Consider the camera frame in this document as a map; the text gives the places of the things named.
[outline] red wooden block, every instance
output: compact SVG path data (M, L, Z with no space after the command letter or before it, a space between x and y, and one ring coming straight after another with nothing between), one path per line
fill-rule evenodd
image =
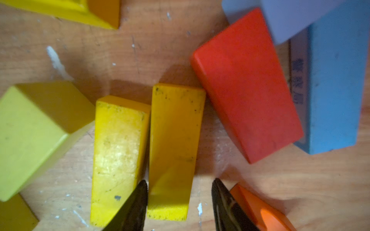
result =
M259 8L198 48L191 64L226 131L249 163L303 136Z

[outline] light blue block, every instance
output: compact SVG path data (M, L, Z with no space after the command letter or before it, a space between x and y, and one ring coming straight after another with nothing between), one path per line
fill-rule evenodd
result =
M349 0L291 39L292 97L309 154L355 145L370 31L370 1Z
M222 8L229 23L234 23L253 8L260 7L271 38L277 45L343 2L345 0L223 0Z

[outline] orange wooden block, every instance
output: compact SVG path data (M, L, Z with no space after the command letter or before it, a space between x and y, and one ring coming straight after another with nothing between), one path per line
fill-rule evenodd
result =
M251 192L236 184L231 195L261 231L296 231L288 218Z
M259 8L198 48L191 64L249 163L303 136Z

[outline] white paint speck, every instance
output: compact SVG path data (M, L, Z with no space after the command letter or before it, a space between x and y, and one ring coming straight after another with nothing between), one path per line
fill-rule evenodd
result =
M167 12L167 18L168 18L169 21L172 20L171 15L169 14L169 12Z
M74 81L74 78L70 76L66 70L64 65L60 62L58 54L55 52L55 50L51 47L48 46L46 48L47 54L49 55L51 62L53 64L53 67L58 71L58 73L63 77L64 80L68 81Z
M86 225L86 227L89 227L89 225L86 223L86 221L76 212L76 210L73 210L73 213L78 216L78 218L81 220L81 223Z
M199 216L201 216L203 214L202 203L199 203L199 205L198 205L198 214L199 214Z

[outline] toy block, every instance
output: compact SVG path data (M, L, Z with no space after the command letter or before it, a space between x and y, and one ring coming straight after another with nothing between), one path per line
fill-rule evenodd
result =
M91 128L95 107L68 81L16 84L0 99L0 200L44 173Z
M228 135L249 163L302 137L260 9L198 48L191 64Z
M7 202L0 201L0 227L3 231L31 231L38 224L38 219L32 213L20 194L14 195Z
M107 29L120 26L120 0L0 0L0 3Z
M296 231L284 214L239 184L230 193L260 231Z
M116 96L96 103L91 224L106 226L140 181L151 106Z
M230 24L256 7L265 16L274 43L281 44L315 22L345 0L223 0L222 8Z
M309 154L355 145L369 47L370 3L347 1L291 40L292 95Z
M150 219L185 221L195 171L206 92L156 84L149 158Z

